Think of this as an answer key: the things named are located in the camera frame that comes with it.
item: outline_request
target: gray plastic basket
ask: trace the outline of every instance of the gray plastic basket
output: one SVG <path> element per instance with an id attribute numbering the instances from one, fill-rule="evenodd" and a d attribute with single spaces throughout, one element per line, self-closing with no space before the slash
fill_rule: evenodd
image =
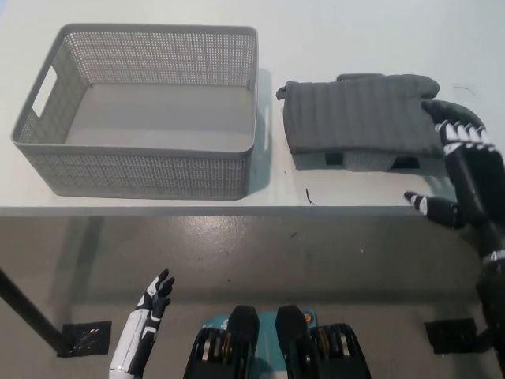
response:
<path id="1" fill-rule="evenodd" d="M 58 34 L 13 142 L 58 195 L 238 199 L 256 124 L 252 28 L 72 24 Z M 33 105 L 48 71 L 46 105 Z"/>

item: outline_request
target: white table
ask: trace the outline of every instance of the white table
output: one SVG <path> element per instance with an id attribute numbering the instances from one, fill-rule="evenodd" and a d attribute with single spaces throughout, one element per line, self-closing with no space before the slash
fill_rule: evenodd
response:
<path id="1" fill-rule="evenodd" d="M 439 193 L 432 178 L 297 170 L 275 91 L 287 80 L 333 81 L 340 73 L 427 75 L 439 82 L 439 99 L 475 111 L 503 149 L 504 14 L 500 0 L 9 0 L 0 14 L 0 215 L 265 214 L 307 208 L 407 212 L 403 192 Z M 252 193 L 239 201 L 54 195 L 9 135 L 58 30 L 70 23 L 256 28 L 266 133 L 264 141 L 256 141 Z M 319 207 L 310 205 L 306 190 Z"/>

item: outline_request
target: white robotic hand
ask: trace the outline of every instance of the white robotic hand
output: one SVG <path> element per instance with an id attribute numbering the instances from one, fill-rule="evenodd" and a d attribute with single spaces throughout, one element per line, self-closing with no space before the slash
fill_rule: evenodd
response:
<path id="1" fill-rule="evenodd" d="M 161 318 L 170 304 L 174 278 L 164 270 L 151 283 L 129 315 L 110 363 L 109 379 L 141 378 L 156 340 Z"/>

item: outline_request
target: concrete floor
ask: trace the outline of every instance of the concrete floor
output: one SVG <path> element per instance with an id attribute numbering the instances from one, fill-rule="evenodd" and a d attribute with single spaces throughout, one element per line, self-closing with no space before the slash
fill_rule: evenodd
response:
<path id="1" fill-rule="evenodd" d="M 297 303 L 347 322 L 374 379 L 499 377 L 492 353 L 435 356 L 423 322 L 476 318 L 478 260 L 421 217 L 4 218 L 1 266 L 58 327 L 112 320 L 110 352 L 163 268 L 176 277 L 146 379 L 182 378 L 205 319 Z M 104 378 L 108 356 L 60 359 L 0 302 L 2 377 Z"/>

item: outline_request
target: basket handle hole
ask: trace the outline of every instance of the basket handle hole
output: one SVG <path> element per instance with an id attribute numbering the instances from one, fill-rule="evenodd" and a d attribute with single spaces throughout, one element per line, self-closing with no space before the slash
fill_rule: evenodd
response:
<path id="1" fill-rule="evenodd" d="M 56 75 L 56 71 L 54 71 L 53 66 L 50 66 L 46 77 L 44 78 L 44 82 L 40 86 L 39 93 L 37 93 L 37 97 L 32 105 L 32 109 L 38 118 L 42 116 L 44 109 L 46 108 L 47 101 L 49 100 L 49 96 L 51 95 L 57 79 L 58 75 Z"/>

